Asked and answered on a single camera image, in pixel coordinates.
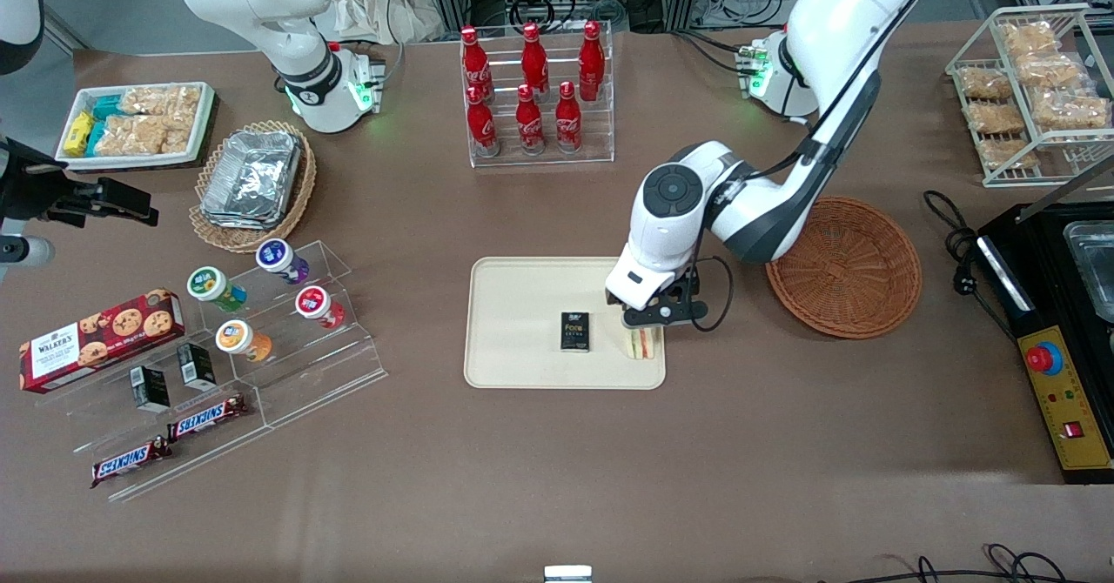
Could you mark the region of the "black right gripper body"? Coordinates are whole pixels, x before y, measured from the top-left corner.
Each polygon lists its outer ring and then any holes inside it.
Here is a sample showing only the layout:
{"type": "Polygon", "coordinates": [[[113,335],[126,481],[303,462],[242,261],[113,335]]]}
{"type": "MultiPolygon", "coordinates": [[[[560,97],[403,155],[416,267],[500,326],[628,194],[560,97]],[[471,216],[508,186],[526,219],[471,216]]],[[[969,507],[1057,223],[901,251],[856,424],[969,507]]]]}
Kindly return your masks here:
{"type": "Polygon", "coordinates": [[[75,181],[68,178],[68,164],[33,150],[14,139],[4,138],[1,214],[3,221],[57,221],[81,223],[84,217],[63,211],[57,203],[70,198],[75,181]]]}

